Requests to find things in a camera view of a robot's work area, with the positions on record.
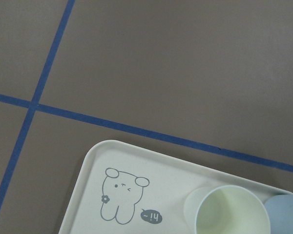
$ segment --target flower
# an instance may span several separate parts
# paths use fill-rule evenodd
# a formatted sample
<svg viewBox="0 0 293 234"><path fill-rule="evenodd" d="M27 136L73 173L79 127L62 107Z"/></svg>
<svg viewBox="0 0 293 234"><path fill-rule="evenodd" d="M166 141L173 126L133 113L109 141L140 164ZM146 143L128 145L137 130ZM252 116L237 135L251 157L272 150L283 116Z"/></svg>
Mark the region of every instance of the flower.
<svg viewBox="0 0 293 234"><path fill-rule="evenodd" d="M101 201L104 202L105 204L108 203L108 202L109 202L109 197L108 197L108 195L103 195Z"/></svg>

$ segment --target cartoon bear drawing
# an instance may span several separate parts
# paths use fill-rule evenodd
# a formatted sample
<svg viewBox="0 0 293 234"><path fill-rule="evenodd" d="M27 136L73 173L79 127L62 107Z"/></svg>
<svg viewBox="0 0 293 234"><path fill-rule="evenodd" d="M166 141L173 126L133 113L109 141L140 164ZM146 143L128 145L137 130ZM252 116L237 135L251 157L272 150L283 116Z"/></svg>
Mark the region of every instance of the cartoon bear drawing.
<svg viewBox="0 0 293 234"><path fill-rule="evenodd" d="M141 200L149 180L113 168L105 170L102 184L101 217L106 221L116 219L119 224L129 223L135 213L135 205Z"/></svg>

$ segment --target blue line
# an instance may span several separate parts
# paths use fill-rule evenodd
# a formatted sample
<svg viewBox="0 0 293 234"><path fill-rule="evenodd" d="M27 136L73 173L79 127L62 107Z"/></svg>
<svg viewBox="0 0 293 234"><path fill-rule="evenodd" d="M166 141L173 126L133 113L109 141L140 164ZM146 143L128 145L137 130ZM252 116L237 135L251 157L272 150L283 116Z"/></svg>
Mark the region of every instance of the blue line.
<svg viewBox="0 0 293 234"><path fill-rule="evenodd" d="M24 106L24 107L28 108L25 120L24 120L23 125L21 127L19 136L18 136L17 141L15 143L12 155L10 157L9 163L7 165L7 168L5 170L5 173L4 173L1 185L0 185L0 209L1 209L2 203L4 201L6 191L9 187L14 169L15 169L16 164L18 162L21 150L23 148L28 130L30 128L33 117L35 115L35 111L37 110L39 100L41 98L45 84L47 82L55 55L56 55L58 47L60 45L65 27L67 25L68 18L70 16L70 13L71 13L72 8L74 6L74 2L75 2L75 0L68 0L68 2L66 4L66 8L64 10L61 22L59 24L59 27L58 27L57 32L55 34L55 37L53 39L48 57L47 57L46 62L44 64L41 76L39 78L39 81L38 81L38 84L37 84L37 87L36 87L36 90L34 92L34 95L33 95L31 102L27 102L27 101L24 101L24 100L21 100L18 98L0 95L0 101L2 101L2 102L6 102L9 104L15 104L18 106Z"/></svg>
<svg viewBox="0 0 293 234"><path fill-rule="evenodd" d="M42 105L42 104L39 104L37 111L41 111L41 112L45 112L48 114L61 116L65 118L70 118L70 119L78 120L85 123L95 124L98 126L102 126L102 127L106 127L106 128L110 128L114 130L119 130L122 132L132 133L132 134L136 134L139 136L144 136L144 137L148 137L148 138L152 138L156 140L161 140L161 141L173 143L176 145L182 145L189 148L210 152L213 154L223 155L223 156L227 156L227 157L231 157L231 158L235 158L235 159L239 159L239 160L243 160L243 161L247 161L251 163L256 163L259 165L264 165L264 166L268 166L272 168L278 168L283 171L293 172L293 165L290 165L287 163L265 159L265 158L261 158L257 156L252 156L252 155L248 155L244 153L239 153L232 150L221 149L216 146L207 145L200 142L187 140L187 139L183 139L183 138L179 138L175 136L170 136L170 135L146 130L143 128L133 127L130 125L117 123L110 120L83 115L76 112L67 111L67 110L63 110L63 109L59 109L59 108L55 108L55 107L51 107L47 105Z"/></svg>
<svg viewBox="0 0 293 234"><path fill-rule="evenodd" d="M15 105L15 106L26 107L26 108L29 108L29 104L30 104L29 101L15 98L15 97L9 97L3 94L0 94L0 101Z"/></svg>

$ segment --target tile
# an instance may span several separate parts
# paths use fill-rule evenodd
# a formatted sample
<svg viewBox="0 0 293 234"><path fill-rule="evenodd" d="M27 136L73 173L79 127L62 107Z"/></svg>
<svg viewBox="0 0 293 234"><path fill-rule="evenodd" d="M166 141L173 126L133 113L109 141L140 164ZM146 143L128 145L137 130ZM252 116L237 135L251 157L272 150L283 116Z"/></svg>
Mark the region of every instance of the tile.
<svg viewBox="0 0 293 234"><path fill-rule="evenodd" d="M293 164L293 0L76 1L41 103Z"/></svg>
<svg viewBox="0 0 293 234"><path fill-rule="evenodd" d="M0 234L57 234L85 154L107 139L293 192L293 173L36 112L0 212Z"/></svg>
<svg viewBox="0 0 293 234"><path fill-rule="evenodd" d="M31 100L66 0L0 0L0 94Z"/></svg>
<svg viewBox="0 0 293 234"><path fill-rule="evenodd" d="M0 103L0 184L27 109Z"/></svg>

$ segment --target tray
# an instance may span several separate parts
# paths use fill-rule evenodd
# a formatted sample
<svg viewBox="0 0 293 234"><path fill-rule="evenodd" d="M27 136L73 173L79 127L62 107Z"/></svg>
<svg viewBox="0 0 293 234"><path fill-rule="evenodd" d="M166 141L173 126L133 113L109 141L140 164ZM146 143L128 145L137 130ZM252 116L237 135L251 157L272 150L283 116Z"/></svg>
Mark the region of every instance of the tray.
<svg viewBox="0 0 293 234"><path fill-rule="evenodd" d="M291 192L120 141L87 153L59 234L190 234L183 204L199 187L234 184L265 202Z"/></svg>

